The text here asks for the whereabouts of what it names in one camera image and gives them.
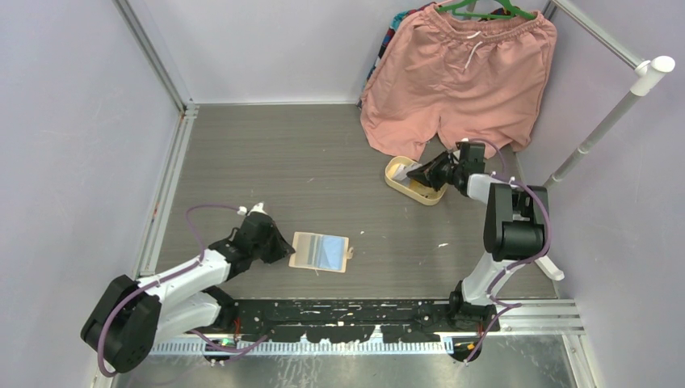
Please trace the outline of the beige leather card holder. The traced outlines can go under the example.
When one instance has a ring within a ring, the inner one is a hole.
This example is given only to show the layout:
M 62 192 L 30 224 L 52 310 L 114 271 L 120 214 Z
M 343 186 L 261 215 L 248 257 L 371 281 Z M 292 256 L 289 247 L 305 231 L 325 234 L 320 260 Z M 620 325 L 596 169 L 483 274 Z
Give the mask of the beige leather card holder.
M 354 255 L 350 239 L 342 236 L 296 232 L 292 246 L 295 252 L 290 256 L 288 266 L 316 272 L 344 273 L 347 262 Z

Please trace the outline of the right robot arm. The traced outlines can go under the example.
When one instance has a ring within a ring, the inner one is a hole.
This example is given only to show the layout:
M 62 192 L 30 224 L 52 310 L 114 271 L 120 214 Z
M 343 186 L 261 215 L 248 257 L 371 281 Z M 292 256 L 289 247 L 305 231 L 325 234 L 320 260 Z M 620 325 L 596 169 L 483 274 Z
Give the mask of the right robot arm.
M 485 204 L 484 253 L 473 271 L 451 292 L 447 317 L 457 331 L 485 327 L 497 308 L 503 285 L 520 268 L 548 253 L 551 245 L 546 188 L 530 187 L 503 173 L 485 173 L 490 141 L 468 138 L 430 162 L 406 169 L 406 177 L 435 191 L 446 185 Z

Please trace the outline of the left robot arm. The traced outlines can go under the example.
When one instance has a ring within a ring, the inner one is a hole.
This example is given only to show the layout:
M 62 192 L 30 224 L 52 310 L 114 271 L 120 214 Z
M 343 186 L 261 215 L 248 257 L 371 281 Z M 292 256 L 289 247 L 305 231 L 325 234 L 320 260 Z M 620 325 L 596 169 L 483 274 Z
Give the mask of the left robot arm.
M 270 264 L 295 253 L 261 204 L 240 210 L 241 225 L 226 238 L 201 244 L 196 257 L 157 275 L 121 275 L 109 283 L 80 333 L 103 376 L 132 371 L 154 345 L 188 331 L 230 331 L 237 311 L 219 286 L 257 259 Z

